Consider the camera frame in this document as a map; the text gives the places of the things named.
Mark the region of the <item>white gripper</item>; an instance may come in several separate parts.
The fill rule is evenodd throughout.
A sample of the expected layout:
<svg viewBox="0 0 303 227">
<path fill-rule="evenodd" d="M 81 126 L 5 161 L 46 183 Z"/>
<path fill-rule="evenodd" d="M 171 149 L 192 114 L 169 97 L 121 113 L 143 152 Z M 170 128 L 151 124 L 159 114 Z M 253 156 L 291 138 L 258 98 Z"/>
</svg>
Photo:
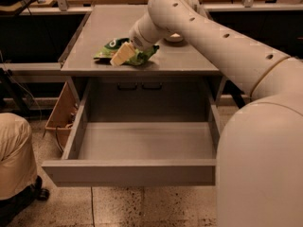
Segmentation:
<svg viewBox="0 0 303 227">
<path fill-rule="evenodd" d="M 159 40 L 165 38 L 168 32 L 157 26 L 148 12 L 146 12 L 130 29 L 130 43 L 124 43 L 110 60 L 113 66 L 120 66 L 135 55 L 135 48 L 146 51 Z"/>
</svg>

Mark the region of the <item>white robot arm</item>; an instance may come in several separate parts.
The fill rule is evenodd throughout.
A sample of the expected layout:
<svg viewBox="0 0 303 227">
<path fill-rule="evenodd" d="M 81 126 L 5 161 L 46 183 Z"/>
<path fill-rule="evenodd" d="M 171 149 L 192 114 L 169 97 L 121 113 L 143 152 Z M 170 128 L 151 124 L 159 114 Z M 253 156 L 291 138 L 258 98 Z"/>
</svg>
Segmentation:
<svg viewBox="0 0 303 227">
<path fill-rule="evenodd" d="M 251 97 L 217 151 L 218 227 L 303 227 L 303 62 L 222 26 L 198 0 L 149 0 L 120 65 L 177 33 Z"/>
</svg>

